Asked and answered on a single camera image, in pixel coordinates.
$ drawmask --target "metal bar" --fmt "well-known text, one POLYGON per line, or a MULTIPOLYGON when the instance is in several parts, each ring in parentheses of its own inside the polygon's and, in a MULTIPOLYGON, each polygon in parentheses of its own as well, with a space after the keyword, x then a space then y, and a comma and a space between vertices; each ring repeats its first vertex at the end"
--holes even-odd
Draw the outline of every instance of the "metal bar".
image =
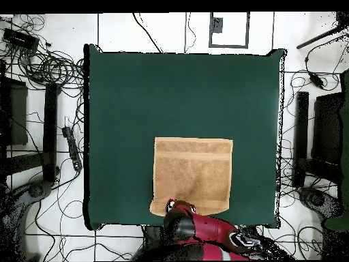
POLYGON ((325 38, 325 37, 327 37, 327 36, 330 36, 330 35, 332 35, 332 34, 334 34, 334 33, 340 32, 341 30, 342 30, 341 27, 335 27, 335 28, 333 28, 333 29, 331 29, 331 30, 329 30, 329 31, 327 31, 327 32, 325 32, 325 33, 323 33, 323 34, 320 34, 319 36, 316 36, 316 37, 312 38, 311 40, 308 40, 308 41, 306 41, 306 42, 304 42, 304 43, 298 45, 298 46, 297 46, 297 49, 301 49, 301 48, 303 48, 303 47, 305 47, 305 46, 308 46, 309 44, 311 44, 311 43, 313 43, 313 42, 315 42, 315 41, 318 41, 318 40, 320 40, 320 39, 322 39, 322 38, 325 38))
MULTIPOLYGON (((83 238, 95 238, 94 235, 67 235, 67 234, 44 234, 44 233, 25 233, 27 236, 53 236, 53 237, 83 237, 83 238)), ((118 236, 118 235, 96 235, 96 237, 102 237, 102 238, 136 238, 136 239, 142 239, 143 236, 118 236)))
POLYGON ((244 48, 248 49, 249 44, 249 19, 251 17, 251 12, 246 12, 246 33, 245 33, 245 45, 220 45, 220 44, 212 44, 212 34, 213 34, 213 12, 210 13, 210 27, 209 27, 209 48, 244 48))
POLYGON ((300 91, 296 94, 296 110, 294 124, 294 162, 292 173, 292 187, 303 187, 305 171, 299 166, 299 159, 307 157, 307 134, 308 134, 308 110, 309 93, 300 91))
POLYGON ((48 83, 45 92, 44 140, 43 151, 48 154, 48 162, 43 163, 44 181, 55 182, 57 161, 57 96, 56 83, 48 83))
POLYGON ((6 160, 0 161, 0 174, 9 176, 42 166, 42 161, 48 162, 49 157, 48 154, 27 154, 6 158, 6 160))
POLYGON ((327 179, 335 184, 343 180, 341 167, 314 159, 299 158, 298 168, 301 172, 308 172, 322 179, 327 179))
MULTIPOLYGON (((7 132, 10 129, 10 121, 6 115, 6 93, 5 93, 5 71, 6 71, 6 62, 0 59, 0 161, 7 159, 6 153, 6 136, 7 132)), ((7 175, 0 174, 0 184, 6 185, 7 175)), ((0 186, 0 200, 5 193, 5 186, 0 186)))
MULTIPOLYGON (((21 151, 21 152, 28 152, 28 153, 37 152, 36 149, 13 149, 12 151, 21 151)), ((56 153, 68 154, 69 151, 56 151, 56 153)))

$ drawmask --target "black border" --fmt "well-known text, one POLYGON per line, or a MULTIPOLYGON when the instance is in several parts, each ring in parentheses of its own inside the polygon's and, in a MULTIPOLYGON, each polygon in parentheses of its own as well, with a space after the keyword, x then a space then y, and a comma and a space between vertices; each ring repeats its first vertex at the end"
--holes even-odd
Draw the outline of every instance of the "black border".
POLYGON ((220 45, 220 44, 212 44, 212 33, 213 33, 213 12, 210 13, 210 32, 209 32, 209 48, 242 48, 248 49, 249 43, 249 18, 251 12, 246 12, 246 34, 245 34, 245 45, 220 45))
MULTIPOLYGON (((88 228, 88 230, 100 230, 102 229, 105 225, 112 225, 112 224, 120 224, 120 225, 136 225, 140 226, 141 224, 121 224, 121 223, 105 223, 105 224, 98 224, 98 228, 93 228, 90 222, 89 218, 89 199, 90 199, 90 187, 89 187, 89 141, 90 141, 90 136, 89 136, 89 76, 90 76, 90 50, 89 50, 89 45, 90 44, 85 44, 84 45, 84 65, 83 65, 83 74, 84 74, 84 93, 83 93, 83 98, 84 98, 84 110, 87 115, 84 125, 85 125, 85 142, 84 142, 84 201, 82 204, 82 212, 84 215, 84 220, 85 220, 85 226, 88 228)), ((104 53, 102 49, 98 46, 95 45, 95 48, 100 52, 104 53)), ((279 201, 281 197, 281 161, 282 161, 282 126, 283 126, 283 115, 284 115, 284 98, 285 98, 285 58, 287 55, 287 50, 286 49, 272 49, 268 54, 266 55, 258 55, 259 57, 270 57, 273 53, 275 53, 278 50, 283 50, 283 55, 281 56, 280 59, 280 69, 279 69, 279 77, 280 77, 280 94, 279 94, 279 117, 278 117, 278 124, 279 124, 279 130, 277 132, 277 160, 276 160, 276 196, 275 196, 275 225, 271 224, 269 228, 280 228, 281 227, 281 222, 279 219, 279 201)), ((105 52, 105 53, 129 53, 129 52, 124 52, 124 51, 119 51, 119 52, 105 52)), ((194 53, 195 55, 210 55, 209 53, 194 53)), ((158 225, 152 225, 148 224, 148 226, 151 227, 158 227, 158 225)))

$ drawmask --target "green tabletop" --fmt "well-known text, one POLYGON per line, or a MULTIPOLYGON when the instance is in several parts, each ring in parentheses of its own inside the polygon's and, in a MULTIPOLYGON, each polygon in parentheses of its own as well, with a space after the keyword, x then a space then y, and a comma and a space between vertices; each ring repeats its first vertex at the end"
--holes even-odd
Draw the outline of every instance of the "green tabletop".
POLYGON ((341 73, 341 86, 345 95, 344 105, 339 116, 342 124, 342 157, 341 170, 343 181, 340 184, 338 196, 344 206, 344 213, 339 218, 329 218, 325 221, 326 228, 334 231, 349 231, 349 70, 341 73))
POLYGON ((161 225, 149 211, 154 138, 178 136, 234 141, 230 209, 215 217, 275 223, 283 56, 100 53, 90 45, 90 222, 161 225))

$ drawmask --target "towel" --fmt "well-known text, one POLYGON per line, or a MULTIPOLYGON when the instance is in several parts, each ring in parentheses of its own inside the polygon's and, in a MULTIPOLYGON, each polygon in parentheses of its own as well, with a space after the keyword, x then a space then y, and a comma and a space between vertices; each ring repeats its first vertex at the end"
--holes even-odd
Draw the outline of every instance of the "towel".
POLYGON ((150 212, 165 216, 169 199, 195 205, 196 213, 229 209, 232 140, 156 137, 150 212))

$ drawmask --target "tripod leg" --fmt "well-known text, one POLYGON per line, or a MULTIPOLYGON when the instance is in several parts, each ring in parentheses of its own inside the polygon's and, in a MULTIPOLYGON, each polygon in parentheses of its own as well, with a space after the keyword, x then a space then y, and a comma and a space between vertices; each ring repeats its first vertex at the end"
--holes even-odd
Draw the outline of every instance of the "tripod leg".
POLYGON ((297 49, 301 49, 301 48, 303 48, 304 46, 307 46, 307 45, 309 45, 309 44, 311 44, 311 43, 313 43, 313 42, 315 42, 315 41, 318 41, 318 40, 320 40, 320 39, 322 39, 322 38, 325 38, 325 37, 327 37, 327 36, 330 36, 330 35, 332 35, 332 34, 334 34, 334 33, 340 32, 341 30, 342 30, 342 28, 340 28, 340 27, 333 28, 333 29, 331 29, 331 30, 329 30, 329 31, 327 31, 327 32, 325 32, 325 33, 323 33, 323 34, 320 34, 319 36, 316 36, 316 37, 312 38, 311 40, 308 40, 308 41, 306 41, 306 42, 304 42, 304 43, 298 45, 298 46, 297 46, 297 49))

